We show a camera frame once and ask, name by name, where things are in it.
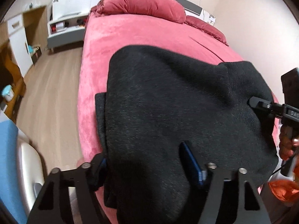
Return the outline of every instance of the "metal screw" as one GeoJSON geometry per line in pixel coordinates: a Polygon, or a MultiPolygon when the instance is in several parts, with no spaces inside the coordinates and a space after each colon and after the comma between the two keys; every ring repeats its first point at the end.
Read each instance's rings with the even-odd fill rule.
{"type": "Polygon", "coordinates": [[[208,168],[211,168],[211,169],[215,169],[217,167],[217,165],[215,163],[213,163],[213,162],[209,162],[207,164],[207,166],[208,166],[208,168]]]}
{"type": "Polygon", "coordinates": [[[85,162],[82,164],[82,168],[90,168],[91,164],[89,162],[85,162]]]}
{"type": "Polygon", "coordinates": [[[51,170],[51,173],[58,173],[60,172],[60,169],[58,167],[55,167],[51,170]]]}
{"type": "Polygon", "coordinates": [[[246,174],[247,170],[246,170],[246,168],[240,167],[239,172],[242,173],[242,174],[246,174]]]}

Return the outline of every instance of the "pink pillow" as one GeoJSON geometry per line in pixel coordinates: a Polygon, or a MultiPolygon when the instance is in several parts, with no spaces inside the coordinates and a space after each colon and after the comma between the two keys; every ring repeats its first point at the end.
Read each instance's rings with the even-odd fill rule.
{"type": "Polygon", "coordinates": [[[186,16],[185,24],[188,24],[194,28],[197,28],[203,32],[205,32],[208,35],[211,35],[216,40],[219,40],[220,42],[224,43],[225,45],[229,46],[226,38],[223,33],[221,33],[218,29],[213,27],[212,25],[206,23],[205,21],[202,21],[196,17],[193,16],[186,16]]]}
{"type": "Polygon", "coordinates": [[[176,0],[101,0],[96,7],[96,16],[124,13],[149,15],[179,24],[186,20],[185,10],[176,0]]]}

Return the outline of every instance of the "wooden floor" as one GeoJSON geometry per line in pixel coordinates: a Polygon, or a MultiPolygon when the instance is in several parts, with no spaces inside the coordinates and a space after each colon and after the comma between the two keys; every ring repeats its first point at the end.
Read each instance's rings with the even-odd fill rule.
{"type": "Polygon", "coordinates": [[[82,157],[78,136],[77,95],[82,47],[44,51],[25,77],[17,126],[32,140],[44,170],[76,168],[82,157]]]}

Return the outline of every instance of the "cabinet handle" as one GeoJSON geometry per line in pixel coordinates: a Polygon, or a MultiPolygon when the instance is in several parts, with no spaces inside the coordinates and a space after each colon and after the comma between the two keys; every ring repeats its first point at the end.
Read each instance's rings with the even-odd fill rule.
{"type": "Polygon", "coordinates": [[[25,42],[25,47],[26,47],[27,54],[29,54],[28,46],[27,46],[27,43],[26,43],[26,42],[25,42]]]}
{"type": "Polygon", "coordinates": [[[15,29],[19,25],[20,25],[20,21],[17,21],[16,23],[12,24],[11,26],[15,29]]]}

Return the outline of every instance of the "pink bedsheet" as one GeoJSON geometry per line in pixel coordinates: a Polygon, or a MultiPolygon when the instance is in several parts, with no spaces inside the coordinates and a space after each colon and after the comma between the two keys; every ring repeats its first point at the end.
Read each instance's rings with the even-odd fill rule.
{"type": "MultiPolygon", "coordinates": [[[[97,137],[95,94],[106,92],[111,56],[126,45],[157,46],[214,65],[243,60],[230,47],[186,24],[145,15],[91,14],[86,28],[78,93],[79,138],[85,161],[101,152],[97,137]]],[[[103,189],[97,192],[106,215],[117,223],[116,210],[103,204],[103,189]]]]}

